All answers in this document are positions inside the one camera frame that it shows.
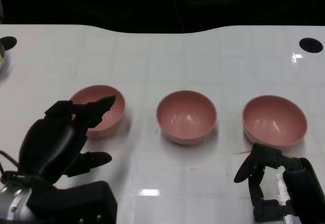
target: round hole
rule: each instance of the round hole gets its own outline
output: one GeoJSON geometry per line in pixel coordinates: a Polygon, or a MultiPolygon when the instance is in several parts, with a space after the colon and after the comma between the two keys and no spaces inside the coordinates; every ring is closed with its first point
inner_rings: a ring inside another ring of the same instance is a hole
{"type": "Polygon", "coordinates": [[[17,39],[15,37],[3,37],[0,39],[0,43],[4,45],[5,50],[10,50],[17,44],[17,39]]]}
{"type": "Polygon", "coordinates": [[[323,50],[323,45],[320,41],[313,38],[304,38],[299,41],[300,47],[310,53],[319,53],[323,50]]]}

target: robotic hand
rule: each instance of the robotic hand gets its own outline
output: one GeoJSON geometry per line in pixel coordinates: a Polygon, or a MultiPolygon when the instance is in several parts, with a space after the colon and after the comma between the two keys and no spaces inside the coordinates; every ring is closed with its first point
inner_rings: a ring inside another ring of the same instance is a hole
{"type": "Polygon", "coordinates": [[[17,172],[2,172],[0,223],[116,223],[117,203],[103,181],[56,189],[62,176],[89,172],[112,160],[104,152],[81,154],[88,128],[97,126],[115,96],[85,105],[58,101],[29,129],[19,152],[17,172]]]}
{"type": "Polygon", "coordinates": [[[286,215],[298,216],[301,223],[325,223],[325,197],[310,162],[305,158],[290,158],[281,150],[254,143],[251,154],[235,176],[235,183],[248,178],[250,198],[256,222],[283,220],[286,215]],[[290,200],[280,205],[277,200],[264,200],[259,186],[265,166],[285,167],[283,180],[290,200]]]}

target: pink bowl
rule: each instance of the pink bowl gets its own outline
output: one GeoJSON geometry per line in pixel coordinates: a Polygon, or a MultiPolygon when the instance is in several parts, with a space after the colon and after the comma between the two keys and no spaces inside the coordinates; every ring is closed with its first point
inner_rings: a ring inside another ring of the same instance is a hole
{"type": "Polygon", "coordinates": [[[120,91],[107,85],[94,85],[83,88],[70,99],[74,104],[86,104],[109,95],[115,95],[116,101],[111,110],[102,116],[102,122],[95,128],[88,129],[87,137],[89,138],[101,138],[117,131],[125,113],[125,99],[120,91]]]}
{"type": "Polygon", "coordinates": [[[162,133],[177,144],[203,142],[217,121],[213,103],[198,92],[182,90],[167,95],[157,107],[162,133]]]}
{"type": "Polygon", "coordinates": [[[307,119],[293,102],[275,95],[263,95],[245,105],[243,126],[253,143],[290,146],[299,143],[306,134],[307,119]]]}

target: table surface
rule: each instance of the table surface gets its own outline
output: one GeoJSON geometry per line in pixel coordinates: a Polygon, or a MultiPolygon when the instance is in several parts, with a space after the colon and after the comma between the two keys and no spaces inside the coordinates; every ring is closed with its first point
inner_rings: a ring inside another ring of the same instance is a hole
{"type": "MultiPolygon", "coordinates": [[[[309,159],[325,189],[325,52],[299,47],[306,37],[325,44],[325,27],[232,26],[165,35],[80,25],[0,25],[4,36],[18,43],[6,53],[0,73],[0,146],[16,159],[29,127],[57,100],[94,84],[114,86],[125,96],[119,132],[88,140],[83,149],[108,152],[113,160],[56,184],[107,181],[118,202],[118,224],[254,223],[248,182],[233,183],[247,154],[234,153],[251,149],[241,113],[262,94],[285,97],[305,112],[305,139],[285,154],[309,159]],[[216,130],[195,147],[166,140],[155,118],[158,102],[181,89],[205,94],[218,112],[216,130]]],[[[288,199],[283,170],[267,169],[261,184],[265,199],[288,199]]],[[[291,216],[285,222],[300,223],[291,216]]]]}

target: black wire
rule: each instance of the black wire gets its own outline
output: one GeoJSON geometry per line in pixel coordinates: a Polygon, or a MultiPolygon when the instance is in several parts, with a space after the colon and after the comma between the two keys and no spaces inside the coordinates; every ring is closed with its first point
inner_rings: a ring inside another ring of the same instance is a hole
{"type": "MultiPolygon", "coordinates": [[[[10,156],[8,155],[7,153],[3,152],[2,150],[0,150],[0,154],[2,154],[5,158],[7,158],[12,164],[14,164],[18,170],[19,170],[19,164],[10,156]]],[[[4,168],[2,167],[1,163],[0,163],[0,171],[1,171],[1,174],[4,173],[4,168]]]]}
{"type": "Polygon", "coordinates": [[[185,32],[185,28],[183,26],[183,23],[182,23],[182,20],[181,20],[180,16],[178,15],[178,9],[177,9],[177,2],[176,2],[176,0],[174,0],[174,5],[175,5],[175,12],[176,12],[176,16],[177,16],[178,22],[181,25],[182,32],[185,34],[186,33],[185,32]]]}

